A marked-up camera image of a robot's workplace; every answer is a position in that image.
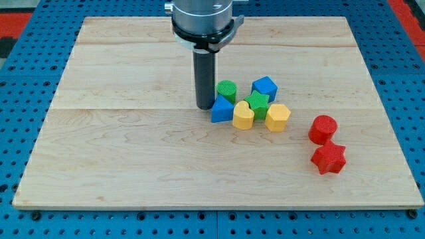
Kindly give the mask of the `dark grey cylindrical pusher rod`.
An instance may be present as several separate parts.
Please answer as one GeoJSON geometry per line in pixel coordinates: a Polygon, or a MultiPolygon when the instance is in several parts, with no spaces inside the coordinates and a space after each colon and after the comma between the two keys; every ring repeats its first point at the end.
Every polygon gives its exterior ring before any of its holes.
{"type": "Polygon", "coordinates": [[[215,99],[215,54],[194,52],[193,69],[197,107],[209,110],[215,99]]]}

